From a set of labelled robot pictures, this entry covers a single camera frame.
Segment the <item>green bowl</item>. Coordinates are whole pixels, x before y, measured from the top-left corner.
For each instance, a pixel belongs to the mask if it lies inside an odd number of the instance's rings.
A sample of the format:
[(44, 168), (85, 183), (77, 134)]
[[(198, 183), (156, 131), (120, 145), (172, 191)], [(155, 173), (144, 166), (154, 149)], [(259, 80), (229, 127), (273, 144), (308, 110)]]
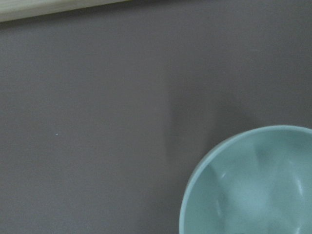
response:
[(276, 125), (210, 150), (187, 183), (181, 234), (309, 234), (312, 131)]

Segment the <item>bamboo cutting board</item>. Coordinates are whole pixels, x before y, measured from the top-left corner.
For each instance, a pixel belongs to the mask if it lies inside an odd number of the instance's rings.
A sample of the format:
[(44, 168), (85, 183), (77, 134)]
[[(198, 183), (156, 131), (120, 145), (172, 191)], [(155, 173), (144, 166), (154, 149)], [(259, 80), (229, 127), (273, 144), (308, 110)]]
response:
[(0, 21), (8, 22), (119, 2), (118, 0), (2, 0)]

